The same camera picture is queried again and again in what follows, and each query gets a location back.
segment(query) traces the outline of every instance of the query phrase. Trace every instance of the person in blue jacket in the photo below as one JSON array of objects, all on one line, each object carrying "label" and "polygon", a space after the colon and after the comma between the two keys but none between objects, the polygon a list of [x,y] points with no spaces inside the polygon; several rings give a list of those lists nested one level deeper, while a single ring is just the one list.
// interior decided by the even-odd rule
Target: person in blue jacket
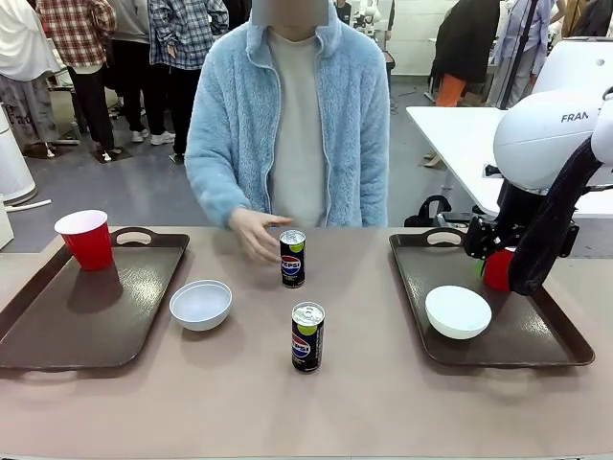
[{"label": "person in blue jacket", "polygon": [[328,0],[255,0],[205,60],[188,178],[210,220],[275,262],[269,226],[387,224],[389,124],[374,41]]}]

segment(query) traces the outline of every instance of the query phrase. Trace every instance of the can lid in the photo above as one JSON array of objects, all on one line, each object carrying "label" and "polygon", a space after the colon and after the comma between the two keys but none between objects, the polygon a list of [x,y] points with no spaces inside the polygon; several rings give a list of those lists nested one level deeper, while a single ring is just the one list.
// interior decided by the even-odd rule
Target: can lid
[{"label": "can lid", "polygon": [[300,326],[317,326],[325,316],[324,309],[314,302],[298,304],[291,313],[292,319]]},{"label": "can lid", "polygon": [[305,234],[298,230],[287,230],[281,233],[279,240],[284,242],[285,244],[300,244],[301,242],[305,242],[307,237]]}]

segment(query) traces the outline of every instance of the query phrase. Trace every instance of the brown tray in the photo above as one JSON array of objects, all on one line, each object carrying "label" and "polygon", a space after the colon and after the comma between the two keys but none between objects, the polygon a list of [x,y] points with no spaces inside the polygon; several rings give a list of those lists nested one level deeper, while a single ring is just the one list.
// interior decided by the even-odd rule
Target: brown tray
[{"label": "brown tray", "polygon": [[[390,237],[423,348],[432,359],[475,367],[582,366],[594,360],[590,345],[544,288],[532,297],[523,297],[485,286],[478,261],[465,254],[461,243],[449,241],[463,236],[458,230],[445,228]],[[425,297],[445,285],[469,288],[489,302],[492,319],[483,333],[469,340],[454,340],[430,325]]]},{"label": "brown tray", "polygon": [[[149,243],[117,243],[125,233]],[[111,234],[115,264],[83,271],[66,246],[0,312],[0,369],[119,367],[147,338],[190,237],[128,227]]]}]

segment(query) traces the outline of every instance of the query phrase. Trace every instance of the blue plaid shirt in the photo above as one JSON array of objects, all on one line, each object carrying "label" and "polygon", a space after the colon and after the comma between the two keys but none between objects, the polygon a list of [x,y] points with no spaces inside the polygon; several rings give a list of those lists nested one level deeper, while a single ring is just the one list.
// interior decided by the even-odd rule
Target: blue plaid shirt
[{"label": "blue plaid shirt", "polygon": [[[215,42],[228,30],[228,11],[221,0],[148,0],[152,64],[199,70]],[[168,46],[176,49],[176,58]]]}]

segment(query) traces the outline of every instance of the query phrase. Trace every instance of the plaid shirt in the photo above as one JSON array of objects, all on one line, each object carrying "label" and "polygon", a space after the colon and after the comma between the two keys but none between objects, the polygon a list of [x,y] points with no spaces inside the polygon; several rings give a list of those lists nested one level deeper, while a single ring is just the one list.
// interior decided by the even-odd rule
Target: plaid shirt
[{"label": "plaid shirt", "polygon": [[115,12],[106,0],[37,0],[36,9],[66,65],[106,62],[102,41],[115,31]]},{"label": "plaid shirt", "polygon": [[[215,43],[213,35],[227,30],[228,11],[221,0],[149,0],[152,64],[199,70]],[[169,45],[176,58],[169,55]]]}]

